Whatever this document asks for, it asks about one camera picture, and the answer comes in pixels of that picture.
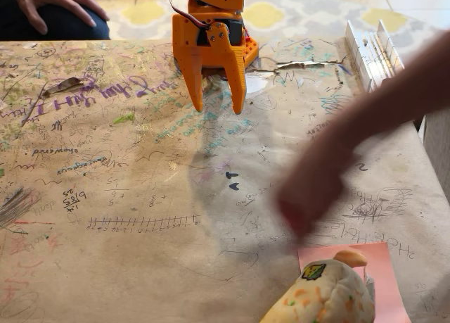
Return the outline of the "child's hand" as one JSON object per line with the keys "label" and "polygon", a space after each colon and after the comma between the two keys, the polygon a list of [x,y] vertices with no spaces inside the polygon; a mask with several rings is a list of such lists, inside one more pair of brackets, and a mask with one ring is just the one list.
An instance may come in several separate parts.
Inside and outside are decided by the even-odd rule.
{"label": "child's hand", "polygon": [[339,199],[342,175],[353,162],[353,146],[318,139],[289,172],[277,191],[276,205],[297,240],[310,234]]}

